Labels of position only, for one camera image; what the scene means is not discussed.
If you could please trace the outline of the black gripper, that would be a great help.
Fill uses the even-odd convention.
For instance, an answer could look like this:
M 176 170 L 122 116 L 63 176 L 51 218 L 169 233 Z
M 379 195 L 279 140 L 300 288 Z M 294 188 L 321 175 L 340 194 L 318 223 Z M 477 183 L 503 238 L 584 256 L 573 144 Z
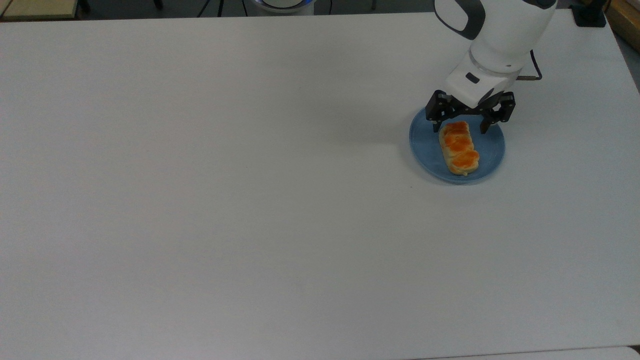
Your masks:
M 437 89 L 425 106 L 425 120 L 432 125 L 433 132 L 438 133 L 445 120 L 461 116 L 480 116 L 480 134 L 484 135 L 493 125 L 508 122 L 515 105 L 515 94 L 512 91 L 500 92 L 476 107 L 470 107 L 452 99 L 445 91 Z

